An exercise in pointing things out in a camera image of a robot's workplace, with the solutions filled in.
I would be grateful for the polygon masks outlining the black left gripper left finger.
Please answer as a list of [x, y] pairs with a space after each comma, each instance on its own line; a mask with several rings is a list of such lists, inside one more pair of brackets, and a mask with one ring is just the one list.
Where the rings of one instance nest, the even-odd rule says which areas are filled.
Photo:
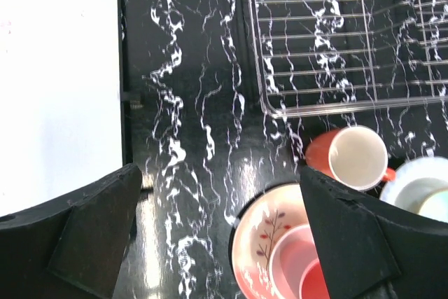
[[2, 298], [112, 298], [140, 196], [134, 163], [1, 217]]

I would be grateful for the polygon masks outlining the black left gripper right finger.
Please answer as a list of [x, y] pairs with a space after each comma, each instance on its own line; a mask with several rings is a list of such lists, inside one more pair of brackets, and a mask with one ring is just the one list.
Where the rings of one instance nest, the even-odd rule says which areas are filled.
[[446, 298], [447, 224], [304, 167], [302, 198], [331, 298]]

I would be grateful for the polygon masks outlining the pale green bowl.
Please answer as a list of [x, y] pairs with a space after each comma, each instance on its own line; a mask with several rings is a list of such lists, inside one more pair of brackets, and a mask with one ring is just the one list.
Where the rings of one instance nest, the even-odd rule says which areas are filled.
[[429, 177], [413, 180], [398, 193], [395, 206], [446, 223], [447, 182]]

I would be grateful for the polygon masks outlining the pink plastic cup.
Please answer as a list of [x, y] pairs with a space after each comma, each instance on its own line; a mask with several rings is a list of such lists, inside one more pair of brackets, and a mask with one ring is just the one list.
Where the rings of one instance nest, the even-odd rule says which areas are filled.
[[291, 228], [274, 245], [269, 280], [277, 298], [329, 298], [316, 245], [308, 224]]

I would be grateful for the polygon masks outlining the white scalloped plate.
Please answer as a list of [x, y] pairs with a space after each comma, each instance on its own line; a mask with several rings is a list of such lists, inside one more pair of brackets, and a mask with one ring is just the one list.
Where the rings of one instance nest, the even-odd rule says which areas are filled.
[[447, 159], [421, 157], [401, 165], [379, 199], [413, 214], [447, 222]]

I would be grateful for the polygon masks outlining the pink plate with twig motif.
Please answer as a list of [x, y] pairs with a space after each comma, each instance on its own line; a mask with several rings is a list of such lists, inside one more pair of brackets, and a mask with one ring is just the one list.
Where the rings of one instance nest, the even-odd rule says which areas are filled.
[[246, 298], [277, 298], [268, 270], [270, 255], [283, 234], [304, 224], [309, 225], [309, 220], [298, 183], [269, 190], [245, 211], [234, 234], [231, 257]]

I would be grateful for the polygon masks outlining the chrome wire dish rack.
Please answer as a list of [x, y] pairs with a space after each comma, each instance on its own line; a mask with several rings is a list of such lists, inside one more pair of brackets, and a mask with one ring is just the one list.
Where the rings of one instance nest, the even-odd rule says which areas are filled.
[[447, 0], [248, 0], [248, 25], [271, 117], [447, 99]]

